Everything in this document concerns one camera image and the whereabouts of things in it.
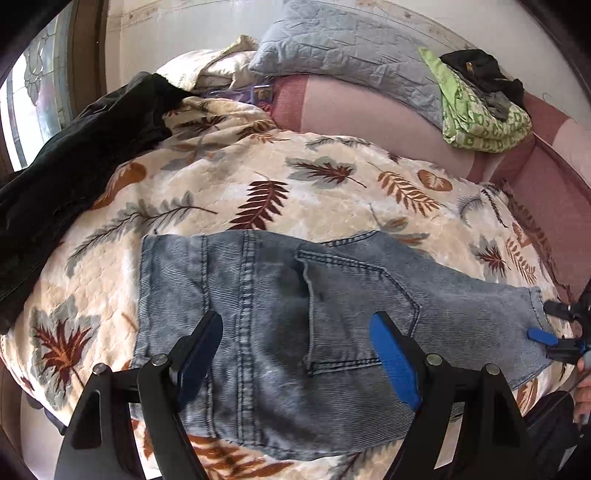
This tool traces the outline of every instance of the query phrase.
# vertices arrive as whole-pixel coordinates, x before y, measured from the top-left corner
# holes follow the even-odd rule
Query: brown fern leaf print
[[[505,276],[505,261],[501,257],[499,247],[491,245],[486,247],[483,251],[476,252],[474,256],[478,260],[482,260],[491,269],[492,274],[499,273],[503,277]]]
[[[257,452],[217,439],[189,435],[189,441],[209,478],[213,480],[265,478],[292,465],[292,462],[270,463]]]
[[[80,330],[80,327],[78,327],[66,339],[65,320],[59,320],[57,322],[55,336],[45,327],[35,328],[35,338],[38,338],[41,341],[41,345],[49,350],[41,358],[45,363],[41,373],[49,368],[53,368],[53,374],[58,375],[58,388],[61,384],[63,389],[66,389],[72,373],[84,385],[84,382],[80,379],[76,370],[74,370],[74,367],[82,359],[82,350],[84,350],[85,345],[90,340],[90,337],[86,337],[89,331],[90,328]]]
[[[278,207],[283,207],[282,199],[287,199],[288,191],[283,188],[287,183],[282,181],[253,181],[248,189],[248,201],[238,207],[241,212],[236,214],[230,223],[229,230],[267,230],[265,220],[272,222],[271,213],[281,215]]]
[[[196,120],[191,120],[178,124],[175,129],[182,129],[182,133],[178,136],[179,140],[188,140],[189,138],[198,137],[202,133],[209,130],[211,127],[216,127],[217,124],[222,123],[226,119],[226,115],[206,115]]]
[[[427,216],[427,211],[439,210],[439,202],[425,195],[398,173],[383,171],[378,176],[378,182],[381,182],[382,189],[386,191],[386,195],[395,193],[396,203],[402,202],[407,210],[412,207],[415,213],[419,211],[424,217]]]
[[[509,238],[505,243],[505,249],[509,258],[515,265],[517,271],[521,274],[527,283],[532,285],[536,282],[535,267],[527,263],[527,260],[521,256],[521,250],[519,250],[518,243],[512,238]]]
[[[277,128],[272,120],[255,120],[238,134],[237,140],[242,140],[252,134],[261,134]]]
[[[259,143],[274,143],[274,142],[287,142],[289,140],[289,138],[279,138],[276,137],[273,134],[252,134],[251,135],[251,140],[254,140],[255,142],[259,142]]]

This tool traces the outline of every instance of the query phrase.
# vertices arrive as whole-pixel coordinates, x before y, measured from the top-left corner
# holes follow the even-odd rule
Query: leaf-patterned quilt
[[[121,165],[48,260],[0,354],[24,390],[68,423],[92,371],[129,367],[137,335],[138,266],[147,233],[266,229],[312,242],[381,229],[437,262],[486,281],[556,291],[530,239],[489,186],[359,138],[280,131],[262,110],[223,99],[184,100],[165,116],[173,135]],[[552,319],[559,335],[567,325]],[[522,412],[570,371],[552,364],[515,392]],[[440,463],[451,459],[450,424]],[[145,425],[142,461],[156,468]],[[313,462],[277,462],[221,440],[192,437],[213,479],[381,479],[400,443]]]

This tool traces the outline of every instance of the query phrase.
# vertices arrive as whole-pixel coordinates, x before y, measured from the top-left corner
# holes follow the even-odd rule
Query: jeans seam stitching
[[[203,303],[202,312],[203,314],[209,311],[209,288],[207,287],[207,236],[202,235],[201,240],[201,285],[203,289]],[[217,431],[213,422],[213,364],[209,367],[209,374],[207,375],[207,395],[206,395],[206,425],[207,431],[213,437],[218,437]]]
[[[355,242],[360,242],[361,240],[365,240],[371,236],[374,236],[376,233],[378,233],[377,230],[372,230],[371,232],[360,233],[359,235],[354,235],[347,238],[337,238],[336,240],[328,240],[326,242],[319,243],[319,245],[324,245],[325,247],[329,248],[340,247],[342,245],[349,245],[354,244]]]
[[[544,329],[544,327],[542,326],[542,322],[540,321],[540,316],[538,315],[538,310],[535,308],[535,305],[534,305],[534,299],[533,299],[533,297],[531,296],[531,288],[528,288],[528,289],[527,289],[527,291],[528,291],[528,292],[529,292],[529,294],[530,294],[530,303],[531,303],[531,309],[534,311],[534,314],[535,314],[535,319],[538,321],[538,325],[540,325],[540,327],[541,327],[542,329]]]

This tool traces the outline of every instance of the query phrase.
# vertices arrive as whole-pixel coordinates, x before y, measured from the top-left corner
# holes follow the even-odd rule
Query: jeans
[[[512,388],[550,363],[525,334],[551,331],[539,288],[476,280],[382,232],[323,244],[264,231],[146,237],[133,366],[168,352],[210,309],[223,338],[183,423],[277,459],[404,437],[414,412],[369,340],[378,310],[452,365],[499,365]]]

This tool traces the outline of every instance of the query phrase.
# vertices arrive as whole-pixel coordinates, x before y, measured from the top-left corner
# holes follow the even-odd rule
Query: black clamp
[[[413,423],[387,480],[434,480],[434,469],[455,402],[464,402],[460,436],[446,478],[532,480],[536,467],[530,438],[503,373],[453,367],[440,355],[426,355],[385,312],[370,322],[370,337],[401,401],[415,412]]]
[[[162,478],[207,480],[178,412],[197,396],[222,333],[222,318],[208,312],[168,355],[143,367],[113,373],[95,365],[66,430],[56,480],[145,480],[129,403],[142,405]]]

